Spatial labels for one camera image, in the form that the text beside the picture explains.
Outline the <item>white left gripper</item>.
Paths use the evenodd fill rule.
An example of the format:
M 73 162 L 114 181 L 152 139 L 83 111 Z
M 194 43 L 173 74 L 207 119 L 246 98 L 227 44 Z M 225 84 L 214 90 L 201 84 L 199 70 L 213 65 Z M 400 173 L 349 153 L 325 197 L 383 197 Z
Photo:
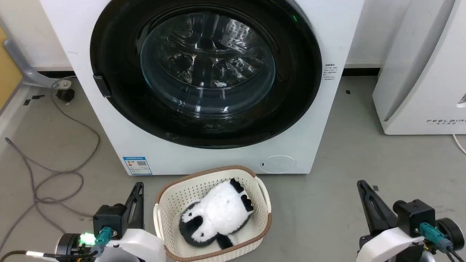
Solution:
M 161 238 L 145 231 L 144 184 L 137 182 L 126 201 L 125 234 L 120 240 L 111 240 L 105 247 L 106 262 L 166 262 Z

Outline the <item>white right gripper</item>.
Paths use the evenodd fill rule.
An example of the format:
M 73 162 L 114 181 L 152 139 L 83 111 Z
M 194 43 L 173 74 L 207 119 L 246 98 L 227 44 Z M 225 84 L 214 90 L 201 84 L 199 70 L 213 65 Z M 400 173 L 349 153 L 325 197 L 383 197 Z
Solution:
M 359 180 L 357 188 L 370 235 L 379 234 L 363 245 L 357 255 L 357 262 L 384 262 L 413 242 L 424 240 L 423 236 L 413 238 L 396 227 L 397 216 L 365 180 Z

